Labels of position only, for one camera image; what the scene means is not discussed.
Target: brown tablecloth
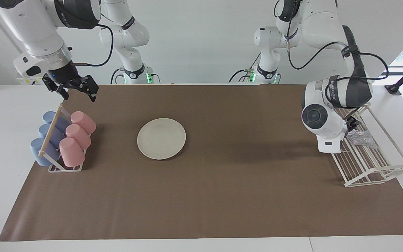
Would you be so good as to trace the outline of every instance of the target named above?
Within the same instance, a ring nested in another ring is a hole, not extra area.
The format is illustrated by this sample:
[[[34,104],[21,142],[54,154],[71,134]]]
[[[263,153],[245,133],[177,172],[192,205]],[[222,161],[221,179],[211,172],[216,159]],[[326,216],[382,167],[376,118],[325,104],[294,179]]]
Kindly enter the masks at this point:
[[[303,88],[112,85],[94,103],[71,91],[66,110],[98,123],[83,171],[34,164],[0,241],[403,235],[398,181],[345,188],[301,123]],[[136,145],[156,118],[187,133],[165,161]]]

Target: plate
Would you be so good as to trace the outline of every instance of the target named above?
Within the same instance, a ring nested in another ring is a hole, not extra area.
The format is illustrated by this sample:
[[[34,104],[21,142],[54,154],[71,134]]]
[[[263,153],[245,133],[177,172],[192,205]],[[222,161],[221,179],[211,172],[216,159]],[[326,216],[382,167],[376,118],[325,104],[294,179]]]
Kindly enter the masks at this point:
[[[169,118],[159,118],[145,124],[138,134],[138,148],[148,158],[164,160],[172,158],[184,146],[186,131]]]

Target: white table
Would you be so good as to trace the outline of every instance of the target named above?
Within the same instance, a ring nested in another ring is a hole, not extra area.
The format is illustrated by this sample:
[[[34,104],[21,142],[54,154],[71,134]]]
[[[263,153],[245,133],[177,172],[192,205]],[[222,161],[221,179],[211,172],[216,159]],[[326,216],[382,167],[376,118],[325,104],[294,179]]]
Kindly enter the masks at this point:
[[[44,86],[0,86],[0,232],[34,158],[29,143],[42,115],[62,99]],[[403,98],[374,87],[372,109],[403,150]],[[403,187],[403,175],[399,177]],[[403,236],[263,239],[80,240],[0,243],[0,251],[403,251]]]

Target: cup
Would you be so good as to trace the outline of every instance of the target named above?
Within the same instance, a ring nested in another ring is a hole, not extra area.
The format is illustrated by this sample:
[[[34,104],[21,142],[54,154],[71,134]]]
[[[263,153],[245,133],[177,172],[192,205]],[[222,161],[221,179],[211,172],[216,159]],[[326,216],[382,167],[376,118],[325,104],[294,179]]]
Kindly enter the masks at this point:
[[[71,122],[80,125],[88,135],[96,130],[96,123],[82,111],[76,111],[71,115]]]
[[[48,133],[49,128],[51,128],[51,124],[49,123],[40,126],[40,128],[38,129],[38,134],[40,134],[40,137],[46,138],[46,134]],[[58,149],[60,141],[63,140],[64,138],[65,136],[63,135],[63,133],[61,133],[56,127],[54,127],[49,142],[54,146],[55,149]]]
[[[52,123],[52,120],[54,119],[54,116],[56,116],[56,113],[54,111],[48,111],[43,115],[43,121],[45,123]],[[56,123],[56,128],[59,129],[61,133],[65,133],[66,127],[68,127],[71,123],[66,120],[63,116],[59,116],[57,119]]]
[[[63,163],[67,167],[76,167],[83,164],[85,155],[77,141],[71,137],[67,137],[60,141],[60,153]]]
[[[66,136],[75,139],[82,150],[85,150],[91,145],[91,138],[78,124],[71,124],[68,126],[66,128]]]
[[[32,142],[30,142],[30,150],[32,151],[32,154],[35,157],[35,160],[37,160],[37,163],[40,166],[50,166],[51,162],[47,160],[45,157],[39,157],[38,152],[41,149],[41,146],[43,145],[44,138],[36,138]],[[51,156],[55,161],[57,161],[60,158],[60,153],[54,148],[54,146],[48,142],[48,145],[46,147],[45,152]]]

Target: blue cup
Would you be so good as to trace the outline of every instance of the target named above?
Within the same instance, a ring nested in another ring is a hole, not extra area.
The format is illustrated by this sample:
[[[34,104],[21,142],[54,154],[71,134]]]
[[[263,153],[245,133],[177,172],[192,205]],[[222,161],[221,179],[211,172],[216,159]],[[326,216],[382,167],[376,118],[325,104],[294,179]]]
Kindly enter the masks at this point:
[[[46,134],[48,133],[50,127],[51,124],[49,123],[40,126],[40,128],[38,129],[38,134],[40,134],[40,137],[46,138]],[[58,149],[60,146],[60,141],[63,139],[65,139],[63,133],[61,133],[56,127],[54,127],[49,142],[54,146],[55,149]]]
[[[47,160],[45,157],[39,157],[38,152],[41,150],[41,146],[43,145],[44,138],[37,138],[30,142],[30,150],[37,160],[37,163],[40,166],[50,166],[51,162]],[[48,142],[48,146],[46,147],[46,153],[51,156],[55,161],[60,158],[60,153],[54,148],[54,146]]]
[[[45,123],[52,123],[52,120],[54,119],[54,116],[56,116],[56,113],[54,111],[48,111],[43,115],[43,121]],[[59,129],[61,133],[66,132],[66,128],[71,125],[71,123],[66,120],[63,116],[59,116],[57,123],[56,123],[56,128]]]

